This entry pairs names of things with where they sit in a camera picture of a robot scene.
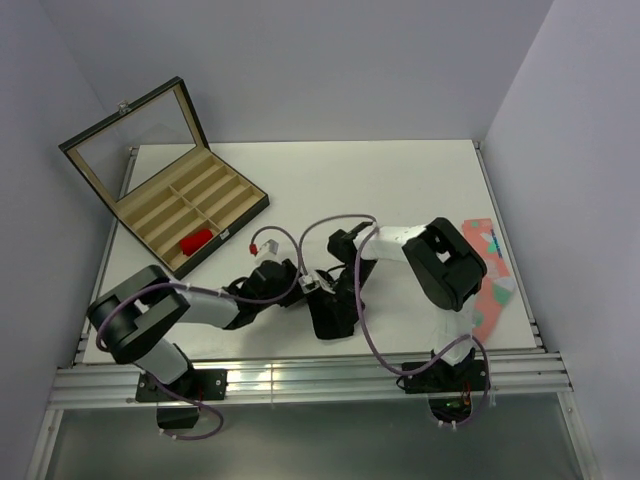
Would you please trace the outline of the black striped sock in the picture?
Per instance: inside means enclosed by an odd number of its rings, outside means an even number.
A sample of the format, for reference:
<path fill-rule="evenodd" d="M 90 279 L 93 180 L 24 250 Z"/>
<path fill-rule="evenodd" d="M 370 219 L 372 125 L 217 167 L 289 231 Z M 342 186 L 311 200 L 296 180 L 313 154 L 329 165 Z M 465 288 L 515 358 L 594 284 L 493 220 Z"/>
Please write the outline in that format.
<path fill-rule="evenodd" d="M 355 293 L 330 293 L 317 289 L 306 295 L 314 334 L 319 340 L 339 340 L 354 335 L 358 322 Z"/>

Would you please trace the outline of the red santa sock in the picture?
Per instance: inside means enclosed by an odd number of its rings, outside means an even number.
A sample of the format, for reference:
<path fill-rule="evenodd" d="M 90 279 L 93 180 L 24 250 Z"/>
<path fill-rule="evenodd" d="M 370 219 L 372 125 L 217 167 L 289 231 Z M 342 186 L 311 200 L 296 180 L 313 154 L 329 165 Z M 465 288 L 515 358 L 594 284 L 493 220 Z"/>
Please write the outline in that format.
<path fill-rule="evenodd" d="M 185 236 L 179 241 L 179 246 L 185 256 L 191 256 L 206 245 L 214 237 L 210 229 L 201 229 Z"/>

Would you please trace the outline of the black compartment display box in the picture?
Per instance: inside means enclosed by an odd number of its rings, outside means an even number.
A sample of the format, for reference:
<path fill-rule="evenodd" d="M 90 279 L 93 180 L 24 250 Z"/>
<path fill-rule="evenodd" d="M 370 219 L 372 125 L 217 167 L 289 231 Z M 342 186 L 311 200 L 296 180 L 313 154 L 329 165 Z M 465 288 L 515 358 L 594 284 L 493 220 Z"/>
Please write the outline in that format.
<path fill-rule="evenodd" d="M 185 81 L 173 77 L 59 146 L 111 214 L 182 279 L 270 204 L 214 153 Z M 179 241 L 214 237 L 191 256 Z"/>

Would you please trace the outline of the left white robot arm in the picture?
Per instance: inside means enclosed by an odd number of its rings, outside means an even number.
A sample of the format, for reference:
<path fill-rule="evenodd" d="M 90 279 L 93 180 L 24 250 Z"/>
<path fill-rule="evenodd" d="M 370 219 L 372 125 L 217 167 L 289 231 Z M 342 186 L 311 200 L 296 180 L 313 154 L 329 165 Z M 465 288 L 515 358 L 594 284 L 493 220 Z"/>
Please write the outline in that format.
<path fill-rule="evenodd" d="M 138 271 L 95 300 L 87 317 L 96 343 L 118 364 L 135 364 L 159 381 L 172 399 L 183 399 L 195 386 L 191 363 L 165 338 L 177 323 L 206 324 L 237 330 L 271 305 L 288 307 L 303 298 L 290 260 L 264 260 L 249 276 L 206 293 L 173 283 L 161 267 Z"/>

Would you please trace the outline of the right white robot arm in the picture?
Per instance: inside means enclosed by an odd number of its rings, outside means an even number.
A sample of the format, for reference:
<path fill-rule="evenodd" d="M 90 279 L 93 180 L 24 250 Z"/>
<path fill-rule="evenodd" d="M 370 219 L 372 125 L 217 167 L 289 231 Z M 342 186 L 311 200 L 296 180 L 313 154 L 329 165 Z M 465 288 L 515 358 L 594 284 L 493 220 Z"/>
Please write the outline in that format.
<path fill-rule="evenodd" d="M 446 218 L 437 217 L 416 226 L 380 226 L 362 222 L 345 232 L 338 230 L 328 240 L 328 252 L 352 271 L 354 306 L 365 340 L 374 356 L 389 371 L 366 326 L 361 289 L 380 260 L 406 263 L 427 299 L 437 308 L 437 343 L 432 367 L 435 383 L 452 390 L 468 374 L 467 366 L 482 347 L 472 333 L 476 295 L 488 269 L 484 260 Z M 414 370 L 418 374 L 426 370 Z"/>

